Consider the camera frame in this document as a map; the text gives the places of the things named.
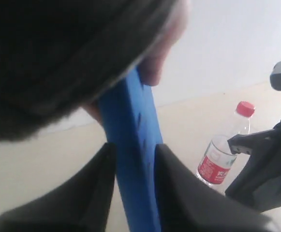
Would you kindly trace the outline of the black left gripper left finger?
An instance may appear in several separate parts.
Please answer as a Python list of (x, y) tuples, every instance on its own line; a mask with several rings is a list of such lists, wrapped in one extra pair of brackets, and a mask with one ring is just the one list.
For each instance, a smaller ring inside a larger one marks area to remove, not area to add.
[(106, 143), (65, 183), (0, 215), (0, 232), (104, 232), (116, 172), (116, 149)]

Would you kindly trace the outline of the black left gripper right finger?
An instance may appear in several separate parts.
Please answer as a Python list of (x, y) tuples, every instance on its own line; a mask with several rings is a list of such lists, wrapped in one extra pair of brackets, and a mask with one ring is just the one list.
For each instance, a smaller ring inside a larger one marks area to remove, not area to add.
[(155, 148), (155, 197), (163, 232), (276, 232), (271, 218), (199, 180), (170, 150)]

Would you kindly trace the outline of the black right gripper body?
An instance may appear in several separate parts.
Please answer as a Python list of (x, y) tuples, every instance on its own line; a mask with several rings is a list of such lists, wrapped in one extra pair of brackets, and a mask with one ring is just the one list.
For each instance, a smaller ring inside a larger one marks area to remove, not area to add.
[(281, 120), (278, 135), (256, 145), (225, 195), (257, 211), (281, 207)]

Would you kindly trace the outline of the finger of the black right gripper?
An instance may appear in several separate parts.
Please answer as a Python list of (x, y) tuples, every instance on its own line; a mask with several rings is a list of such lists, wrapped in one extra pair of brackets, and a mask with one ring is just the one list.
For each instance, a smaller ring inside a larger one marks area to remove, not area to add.
[(247, 154), (251, 155), (253, 149), (258, 143), (263, 140), (270, 140), (278, 135), (278, 132), (271, 129), (261, 132), (256, 132), (252, 134), (237, 134), (232, 138), (228, 139), (228, 145), (231, 151), (231, 154)]

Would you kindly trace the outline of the person's open bare hand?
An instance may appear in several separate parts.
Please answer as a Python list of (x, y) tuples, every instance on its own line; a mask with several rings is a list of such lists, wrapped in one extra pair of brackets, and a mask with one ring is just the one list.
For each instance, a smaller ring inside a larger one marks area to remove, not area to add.
[(159, 84), (163, 65), (184, 33), (191, 11), (189, 0), (90, 0), (86, 11), (94, 50), (95, 70), (90, 75), (91, 96), (81, 103), (92, 118), (101, 122), (98, 99), (137, 68), (143, 84)]

